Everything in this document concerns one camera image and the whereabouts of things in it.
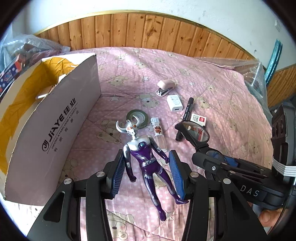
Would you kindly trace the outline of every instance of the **action figure's belt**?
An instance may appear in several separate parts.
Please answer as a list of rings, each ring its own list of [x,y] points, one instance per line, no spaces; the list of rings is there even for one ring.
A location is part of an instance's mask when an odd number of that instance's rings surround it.
[[[155,161],[156,161],[156,158],[153,157],[151,160],[149,160],[149,161],[145,161],[145,162],[143,162],[142,164],[140,164],[140,167],[148,166],[148,165],[150,165],[151,163],[153,163],[153,162],[155,162]]]

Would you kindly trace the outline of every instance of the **electrical outlet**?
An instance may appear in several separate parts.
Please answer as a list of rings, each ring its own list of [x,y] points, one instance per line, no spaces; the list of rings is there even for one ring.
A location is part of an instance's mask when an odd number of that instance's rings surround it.
[[[276,27],[276,29],[280,32],[281,31],[281,25],[279,24],[279,22],[276,20],[276,22],[274,23],[274,26]]]

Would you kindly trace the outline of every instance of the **green tape roll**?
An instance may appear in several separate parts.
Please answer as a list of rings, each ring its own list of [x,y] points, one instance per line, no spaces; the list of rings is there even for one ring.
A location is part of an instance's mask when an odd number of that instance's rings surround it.
[[[147,126],[148,123],[148,115],[142,111],[142,110],[131,110],[127,115],[126,115],[126,119],[130,120],[132,122],[136,122],[136,119],[133,117],[133,115],[135,115],[136,117],[138,117],[140,119],[141,125],[139,127],[139,129],[144,128],[145,126]]]

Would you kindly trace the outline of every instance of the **silver bolt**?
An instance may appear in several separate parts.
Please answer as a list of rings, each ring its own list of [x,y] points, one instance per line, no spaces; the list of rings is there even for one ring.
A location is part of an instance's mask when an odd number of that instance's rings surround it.
[[[231,183],[230,179],[228,179],[228,178],[224,178],[224,179],[223,179],[223,182],[224,182],[225,184],[230,184],[230,183]]]
[[[99,171],[99,172],[96,173],[96,176],[97,177],[103,177],[103,176],[105,176],[105,173],[103,171]]]
[[[70,184],[72,182],[72,179],[71,178],[66,178],[64,180],[64,184]]]
[[[190,176],[192,176],[192,177],[198,177],[199,174],[198,174],[197,172],[191,172],[191,173],[190,173]]]

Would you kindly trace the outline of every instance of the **purple and silver action figure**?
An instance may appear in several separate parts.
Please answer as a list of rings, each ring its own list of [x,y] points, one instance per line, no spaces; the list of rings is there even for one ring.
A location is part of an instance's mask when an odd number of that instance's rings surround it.
[[[132,139],[127,142],[123,146],[123,154],[125,157],[125,165],[126,165],[126,172],[131,182],[136,181],[136,177],[133,174],[133,170],[131,167],[131,154],[134,156],[140,164],[140,169],[142,171],[143,180],[145,186],[151,196],[152,202],[155,205],[156,209],[159,212],[159,218],[161,221],[166,220],[166,215],[164,210],[161,207],[160,201],[156,195],[155,185],[153,180],[153,173],[155,173],[167,186],[168,191],[175,199],[176,204],[185,204],[188,201],[182,201],[177,192],[172,185],[169,175],[162,168],[162,166],[157,162],[156,158],[152,153],[152,149],[162,157],[166,163],[169,163],[169,158],[165,155],[165,153],[158,147],[152,136],[150,135],[142,135],[138,136],[138,128],[140,126],[140,120],[133,116],[137,123],[134,124],[130,120],[126,121],[125,128],[121,128],[118,125],[118,121],[116,122],[116,129],[121,133],[129,134]]]

